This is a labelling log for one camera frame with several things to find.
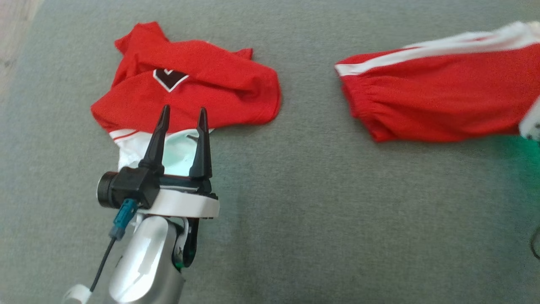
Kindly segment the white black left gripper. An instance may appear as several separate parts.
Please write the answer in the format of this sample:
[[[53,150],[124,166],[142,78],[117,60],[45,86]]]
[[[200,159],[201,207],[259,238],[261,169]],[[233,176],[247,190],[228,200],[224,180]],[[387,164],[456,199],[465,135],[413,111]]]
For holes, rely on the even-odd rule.
[[[162,108],[159,121],[152,133],[146,153],[138,164],[155,176],[164,175],[162,164],[165,138],[170,123],[170,106]],[[213,175],[208,112],[200,109],[197,122],[197,147],[189,177],[164,175],[160,177],[160,190],[150,209],[139,209],[143,215],[213,219],[218,217],[220,202],[212,192]]]

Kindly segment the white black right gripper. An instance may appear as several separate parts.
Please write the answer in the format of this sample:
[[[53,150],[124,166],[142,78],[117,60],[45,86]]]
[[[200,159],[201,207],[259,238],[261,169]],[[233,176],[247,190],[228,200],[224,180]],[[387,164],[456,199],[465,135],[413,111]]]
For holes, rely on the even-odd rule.
[[[540,140],[540,97],[538,97],[519,123],[519,134],[527,140]]]

